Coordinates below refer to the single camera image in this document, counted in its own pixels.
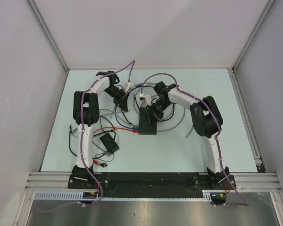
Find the black network switch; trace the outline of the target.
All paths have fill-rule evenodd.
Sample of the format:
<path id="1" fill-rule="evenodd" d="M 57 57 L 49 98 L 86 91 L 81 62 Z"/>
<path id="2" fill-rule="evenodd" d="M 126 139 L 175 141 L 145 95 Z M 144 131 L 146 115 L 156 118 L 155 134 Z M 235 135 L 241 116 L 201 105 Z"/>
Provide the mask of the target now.
<path id="1" fill-rule="evenodd" d="M 138 134 L 152 136 L 157 134 L 157 126 L 150 126 L 149 114 L 144 107 L 140 108 Z"/>

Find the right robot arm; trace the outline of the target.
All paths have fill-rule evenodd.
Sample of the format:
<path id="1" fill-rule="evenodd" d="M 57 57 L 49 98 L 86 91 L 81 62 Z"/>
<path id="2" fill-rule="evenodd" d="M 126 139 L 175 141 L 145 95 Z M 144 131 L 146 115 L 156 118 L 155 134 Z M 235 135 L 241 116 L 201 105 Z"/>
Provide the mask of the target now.
<path id="1" fill-rule="evenodd" d="M 171 104 L 178 104 L 189 110 L 193 129 L 203 138 L 208 156 L 208 184 L 214 189 L 219 189 L 225 184 L 229 170 L 221 150 L 220 135 L 223 118 L 214 98 L 207 96 L 201 99 L 180 89 L 176 84 L 167 86 L 164 82 L 157 83 L 154 91 L 158 95 L 158 99 L 154 102 L 149 95 L 140 94 L 140 99 L 144 99 L 147 103 L 149 125 L 153 127 L 161 121 L 164 111 Z"/>

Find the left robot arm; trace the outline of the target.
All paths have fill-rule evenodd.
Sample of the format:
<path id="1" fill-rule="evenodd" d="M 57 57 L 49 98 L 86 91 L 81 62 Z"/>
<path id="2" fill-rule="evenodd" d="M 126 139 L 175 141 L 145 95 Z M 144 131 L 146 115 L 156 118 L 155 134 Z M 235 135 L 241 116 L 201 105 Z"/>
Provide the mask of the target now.
<path id="1" fill-rule="evenodd" d="M 84 188 L 94 185 L 92 159 L 93 125 L 100 118 L 99 96 L 106 92 L 113 98 L 113 103 L 121 110 L 128 111 L 128 92 L 116 85 L 119 77 L 114 71 L 98 72 L 95 81 L 85 91 L 74 93 L 73 118 L 78 126 L 79 147 L 76 165 L 72 174 Z"/>

